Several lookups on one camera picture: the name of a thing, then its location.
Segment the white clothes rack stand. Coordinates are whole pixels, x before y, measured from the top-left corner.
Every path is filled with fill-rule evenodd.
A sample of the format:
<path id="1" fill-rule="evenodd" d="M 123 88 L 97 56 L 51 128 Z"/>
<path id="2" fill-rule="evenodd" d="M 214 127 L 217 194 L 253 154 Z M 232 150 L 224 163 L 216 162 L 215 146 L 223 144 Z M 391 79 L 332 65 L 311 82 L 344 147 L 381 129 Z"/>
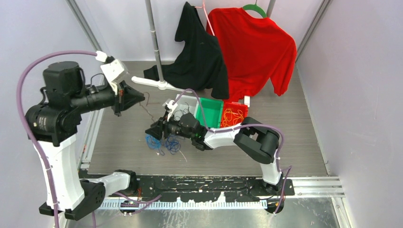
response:
<path id="1" fill-rule="evenodd" d="M 270 17 L 272 14 L 272 11 L 275 6 L 275 0 L 270 0 L 269 5 L 267 9 L 265 10 L 267 17 Z M 153 10 L 152 10 L 152 5 L 150 0 L 145 0 L 145 6 L 146 6 L 146 12 L 148 16 L 148 22 L 149 22 L 149 27 L 150 27 L 150 33 L 152 37 L 152 43 L 153 43 L 153 49 L 154 49 L 154 57 L 155 57 L 155 62 L 157 66 L 157 73 L 158 73 L 158 81 L 154 81 L 151 79 L 147 78 L 142 78 L 142 77 L 137 77 L 133 76 L 131 78 L 132 82 L 136 84 L 141 84 L 141 85 L 146 85 L 146 86 L 153 86 L 156 87 L 160 90 L 174 90 L 174 91 L 184 91 L 183 89 L 176 88 L 173 85 L 169 84 L 163 76 L 163 71 L 162 71 L 162 62 L 161 62 L 161 56 L 160 56 L 160 50 L 158 46 L 158 40 L 157 40 L 157 34 L 156 34 L 156 28 L 155 28 L 155 23 L 154 23 L 154 17 L 153 17 Z"/>

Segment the red plastic bin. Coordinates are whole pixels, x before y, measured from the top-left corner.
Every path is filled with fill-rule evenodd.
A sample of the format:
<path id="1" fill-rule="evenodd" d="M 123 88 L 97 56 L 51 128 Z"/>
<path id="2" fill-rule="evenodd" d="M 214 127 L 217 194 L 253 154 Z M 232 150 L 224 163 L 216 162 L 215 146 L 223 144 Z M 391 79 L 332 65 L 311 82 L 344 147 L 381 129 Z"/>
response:
<path id="1" fill-rule="evenodd" d="M 242 123 L 248 115 L 248 106 L 236 102 L 224 102 L 220 128 Z"/>

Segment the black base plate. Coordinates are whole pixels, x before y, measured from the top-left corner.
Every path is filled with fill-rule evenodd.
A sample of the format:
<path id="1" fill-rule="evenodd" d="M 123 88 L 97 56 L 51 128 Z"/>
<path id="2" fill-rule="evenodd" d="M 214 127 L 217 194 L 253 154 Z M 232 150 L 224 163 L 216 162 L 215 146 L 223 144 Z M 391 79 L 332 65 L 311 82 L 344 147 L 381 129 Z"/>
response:
<path id="1" fill-rule="evenodd" d="M 161 202 L 256 202 L 258 199 L 276 199 L 280 188 L 270 188 L 262 178 L 248 176 L 137 176 L 135 190 L 122 190 L 128 197 L 149 201 L 157 196 Z"/>

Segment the white plastic bin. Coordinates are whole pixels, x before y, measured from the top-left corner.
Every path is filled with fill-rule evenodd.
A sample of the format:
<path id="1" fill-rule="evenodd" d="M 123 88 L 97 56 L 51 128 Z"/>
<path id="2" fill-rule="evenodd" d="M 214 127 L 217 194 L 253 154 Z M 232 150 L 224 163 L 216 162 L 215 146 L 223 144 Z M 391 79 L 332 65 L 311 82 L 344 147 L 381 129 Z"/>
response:
<path id="1" fill-rule="evenodd" d="M 178 107 L 173 113 L 173 118 L 175 121 L 179 121 L 181 116 L 187 113 L 191 113 L 196 117 L 196 111 L 198 108 L 197 98 L 190 95 L 182 95 L 178 100 Z"/>

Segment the pink hanger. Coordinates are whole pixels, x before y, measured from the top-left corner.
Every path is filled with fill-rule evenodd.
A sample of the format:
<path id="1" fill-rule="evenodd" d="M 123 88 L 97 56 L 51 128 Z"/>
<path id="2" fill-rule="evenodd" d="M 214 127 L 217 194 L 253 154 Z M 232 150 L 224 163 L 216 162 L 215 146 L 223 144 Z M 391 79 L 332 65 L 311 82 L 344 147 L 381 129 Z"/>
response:
<path id="1" fill-rule="evenodd" d="M 203 9 L 204 15 L 205 15 L 206 20 L 207 20 L 207 25 L 208 25 L 208 27 L 210 28 L 210 31 L 211 31 L 211 35 L 212 35 L 212 36 L 215 36 L 214 30 L 213 30 L 213 28 L 212 28 L 212 25 L 211 25 L 211 22 L 210 22 L 210 19 L 209 19 L 209 17 L 208 17 L 208 13 L 207 13 L 207 10 L 206 10 L 205 0 L 202 1 L 202 5 L 201 5 L 201 6 L 194 6 L 194 7 L 195 7 L 196 9 Z"/>

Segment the black t-shirt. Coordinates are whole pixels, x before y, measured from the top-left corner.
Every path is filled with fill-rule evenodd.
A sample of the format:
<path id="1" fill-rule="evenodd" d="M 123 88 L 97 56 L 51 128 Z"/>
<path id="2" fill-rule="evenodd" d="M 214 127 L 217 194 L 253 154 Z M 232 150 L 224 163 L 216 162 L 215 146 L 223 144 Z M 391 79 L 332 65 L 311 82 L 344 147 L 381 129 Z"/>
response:
<path id="1" fill-rule="evenodd" d="M 180 89 L 210 89 L 213 98 L 228 99 L 228 73 L 218 39 L 205 31 L 196 8 L 188 2 L 174 40 L 185 45 L 172 64 L 162 65 L 165 81 Z"/>

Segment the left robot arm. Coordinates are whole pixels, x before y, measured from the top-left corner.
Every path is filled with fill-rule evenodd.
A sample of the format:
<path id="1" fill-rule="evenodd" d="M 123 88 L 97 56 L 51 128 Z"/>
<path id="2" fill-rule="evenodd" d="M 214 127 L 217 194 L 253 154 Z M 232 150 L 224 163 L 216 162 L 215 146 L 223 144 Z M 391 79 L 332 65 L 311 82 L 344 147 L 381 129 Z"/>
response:
<path id="1" fill-rule="evenodd" d="M 134 171 L 116 170 L 98 179 L 80 179 L 75 144 L 82 114 L 111 107 L 120 116 L 143 101 L 144 94 L 126 82 L 118 84 L 117 92 L 110 85 L 86 85 L 83 69 L 74 61 L 49 65 L 43 77 L 43 99 L 25 115 L 48 159 L 56 192 L 56 200 L 48 196 L 39 207 L 40 214 L 54 216 L 64 212 L 65 218 L 78 221 L 99 208 L 109 195 L 135 195 L 139 182 Z"/>

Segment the red sweatshirt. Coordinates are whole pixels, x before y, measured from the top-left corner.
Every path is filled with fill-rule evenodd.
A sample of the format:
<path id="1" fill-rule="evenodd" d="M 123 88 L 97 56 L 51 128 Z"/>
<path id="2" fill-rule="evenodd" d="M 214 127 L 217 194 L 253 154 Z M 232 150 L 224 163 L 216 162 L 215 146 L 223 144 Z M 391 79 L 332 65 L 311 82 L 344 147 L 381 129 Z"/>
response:
<path id="1" fill-rule="evenodd" d="M 242 8 L 216 8 L 206 31 L 218 39 L 228 72 L 229 98 L 253 97 L 271 81 L 283 95 L 297 56 L 294 39 L 270 18 L 255 18 Z"/>

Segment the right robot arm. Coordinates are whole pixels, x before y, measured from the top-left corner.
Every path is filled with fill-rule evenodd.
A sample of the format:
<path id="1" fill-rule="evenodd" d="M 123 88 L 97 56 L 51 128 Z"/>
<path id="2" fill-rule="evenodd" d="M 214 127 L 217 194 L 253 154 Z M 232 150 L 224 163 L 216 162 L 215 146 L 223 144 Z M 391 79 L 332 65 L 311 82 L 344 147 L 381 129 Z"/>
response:
<path id="1" fill-rule="evenodd" d="M 145 133 L 157 140 L 176 135 L 190 139 L 200 151 L 220 147 L 237 146 L 260 164 L 265 192 L 276 195 L 283 187 L 283 172 L 279 167 L 279 152 L 284 143 L 280 129 L 262 124 L 252 117 L 224 128 L 203 126 L 192 114 L 184 114 L 179 120 L 164 115 Z"/>

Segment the green plastic bin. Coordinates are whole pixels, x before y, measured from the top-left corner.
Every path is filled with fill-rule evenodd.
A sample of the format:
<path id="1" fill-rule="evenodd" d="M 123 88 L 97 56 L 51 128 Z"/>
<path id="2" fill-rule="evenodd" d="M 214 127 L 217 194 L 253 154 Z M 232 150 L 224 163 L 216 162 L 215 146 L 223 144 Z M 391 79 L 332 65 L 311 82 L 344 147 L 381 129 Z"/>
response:
<path id="1" fill-rule="evenodd" d="M 203 107 L 205 119 L 203 118 L 199 102 L 196 103 L 196 110 L 194 113 L 195 118 L 202 126 L 205 126 L 204 120 L 206 120 L 207 127 L 220 128 L 224 102 L 222 100 L 213 100 L 209 98 L 200 98 L 200 101 Z"/>

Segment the green hanger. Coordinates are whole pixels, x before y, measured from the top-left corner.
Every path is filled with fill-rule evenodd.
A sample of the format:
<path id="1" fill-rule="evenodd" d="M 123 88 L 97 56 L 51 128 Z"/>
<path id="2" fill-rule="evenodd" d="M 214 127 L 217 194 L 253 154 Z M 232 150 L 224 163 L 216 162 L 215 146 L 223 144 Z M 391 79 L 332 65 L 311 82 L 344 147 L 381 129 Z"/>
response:
<path id="1" fill-rule="evenodd" d="M 245 11 L 247 11 L 247 10 L 254 11 L 254 12 L 258 13 L 260 16 L 262 16 L 262 18 L 267 18 L 266 12 L 261 7 L 259 7 L 256 3 L 244 5 L 242 7 L 242 9 Z"/>

